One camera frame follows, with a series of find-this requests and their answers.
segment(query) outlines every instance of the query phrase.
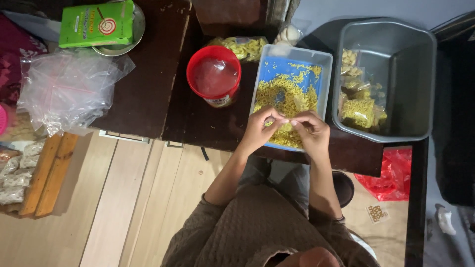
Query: hand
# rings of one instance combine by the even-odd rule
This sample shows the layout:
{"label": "hand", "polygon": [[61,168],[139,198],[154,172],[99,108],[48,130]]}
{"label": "hand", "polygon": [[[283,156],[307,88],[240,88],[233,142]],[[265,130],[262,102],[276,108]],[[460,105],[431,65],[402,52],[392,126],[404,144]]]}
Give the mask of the hand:
{"label": "hand", "polygon": [[328,143],[330,141],[330,127],[313,110],[307,110],[297,114],[290,122],[297,130],[305,151],[314,162],[328,159]]}
{"label": "hand", "polygon": [[[274,123],[265,126],[267,118],[275,119]],[[259,109],[257,112],[249,116],[246,132],[241,143],[237,146],[236,152],[241,152],[246,157],[263,146],[274,132],[279,129],[282,124],[288,123],[289,120],[280,115],[272,106],[267,105]]]}

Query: brown knit sweater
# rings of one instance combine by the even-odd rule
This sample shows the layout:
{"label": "brown knit sweater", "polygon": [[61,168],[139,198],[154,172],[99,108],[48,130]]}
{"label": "brown knit sweater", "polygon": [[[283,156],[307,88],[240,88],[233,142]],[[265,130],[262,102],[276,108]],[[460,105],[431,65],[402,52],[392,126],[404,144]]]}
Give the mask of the brown knit sweater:
{"label": "brown knit sweater", "polygon": [[246,186],[226,207],[202,198],[170,241],[164,267],[263,267],[277,253],[314,247],[330,251],[341,266],[378,267],[353,241],[344,219],[305,212],[265,185]]}

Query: red lid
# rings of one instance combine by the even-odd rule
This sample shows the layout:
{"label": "red lid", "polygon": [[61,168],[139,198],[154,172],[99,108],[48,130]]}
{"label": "red lid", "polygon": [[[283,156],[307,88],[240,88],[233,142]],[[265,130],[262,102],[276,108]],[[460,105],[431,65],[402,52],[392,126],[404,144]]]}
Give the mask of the red lid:
{"label": "red lid", "polygon": [[8,127],[8,113],[5,108],[0,105],[0,135],[5,132]]}

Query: green package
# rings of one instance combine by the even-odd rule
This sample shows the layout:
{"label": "green package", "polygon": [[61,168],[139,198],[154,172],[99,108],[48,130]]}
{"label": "green package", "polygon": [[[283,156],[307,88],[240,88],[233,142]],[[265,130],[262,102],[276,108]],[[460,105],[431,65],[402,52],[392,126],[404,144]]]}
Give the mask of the green package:
{"label": "green package", "polygon": [[60,48],[132,43],[133,2],[115,2],[63,9]]}

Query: wooden floor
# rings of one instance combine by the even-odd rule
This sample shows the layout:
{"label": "wooden floor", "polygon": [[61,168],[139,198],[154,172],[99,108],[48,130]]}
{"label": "wooden floor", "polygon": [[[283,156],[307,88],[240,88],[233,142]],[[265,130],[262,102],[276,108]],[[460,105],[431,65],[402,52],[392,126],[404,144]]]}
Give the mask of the wooden floor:
{"label": "wooden floor", "polygon": [[[80,138],[54,216],[0,215],[1,266],[159,266],[170,238],[229,158],[207,154],[209,161],[199,147],[118,141],[97,132]],[[383,267],[403,266],[408,203],[386,202],[390,219],[372,225],[365,207],[377,201],[353,182],[355,195],[343,209],[348,228]]]}

